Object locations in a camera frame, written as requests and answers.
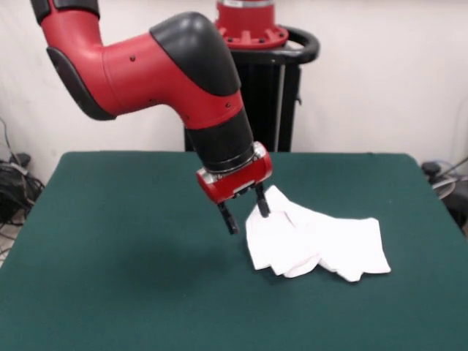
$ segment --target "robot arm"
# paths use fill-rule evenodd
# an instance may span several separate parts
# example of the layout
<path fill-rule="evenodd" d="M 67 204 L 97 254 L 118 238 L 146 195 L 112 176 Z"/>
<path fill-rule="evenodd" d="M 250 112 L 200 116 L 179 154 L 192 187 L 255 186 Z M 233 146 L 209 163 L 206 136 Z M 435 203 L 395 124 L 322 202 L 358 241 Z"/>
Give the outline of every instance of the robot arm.
<path fill-rule="evenodd" d="M 248 189 L 256 189 L 262 214 L 269 214 L 262 182 L 271 174 L 271 160 L 253 141 L 233 59 L 207 18 L 180 14 L 146 34 L 104 46 L 97 0 L 31 3 L 48 55 L 85 114 L 107 121 L 171 106 L 203 163 L 198 181 L 230 232 L 238 228 L 224 202 Z"/>

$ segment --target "white towel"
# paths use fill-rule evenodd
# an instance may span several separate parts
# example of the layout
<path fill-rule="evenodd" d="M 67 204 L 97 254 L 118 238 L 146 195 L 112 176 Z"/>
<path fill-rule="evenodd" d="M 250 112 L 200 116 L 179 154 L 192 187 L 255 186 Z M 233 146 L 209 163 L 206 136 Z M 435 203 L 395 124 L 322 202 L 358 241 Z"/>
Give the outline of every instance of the white towel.
<path fill-rule="evenodd" d="M 246 222 L 247 243 L 256 270 L 295 278 L 317 265 L 357 282 L 363 273 L 390 273 L 376 219 L 337 219 L 295 204 L 278 188 L 266 193 L 271 215 L 255 207 Z"/>

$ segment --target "green table surface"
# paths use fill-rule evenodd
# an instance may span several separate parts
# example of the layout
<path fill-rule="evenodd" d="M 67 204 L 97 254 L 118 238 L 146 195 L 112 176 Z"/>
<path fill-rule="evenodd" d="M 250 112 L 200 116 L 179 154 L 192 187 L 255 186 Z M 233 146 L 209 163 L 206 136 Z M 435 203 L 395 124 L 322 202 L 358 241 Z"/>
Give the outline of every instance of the green table surface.
<path fill-rule="evenodd" d="M 467 350 L 468 247 L 405 155 L 278 154 L 269 184 L 380 220 L 392 273 L 254 271 L 194 154 L 71 153 L 0 270 L 0 349 Z M 240 223 L 254 194 L 229 203 Z"/>

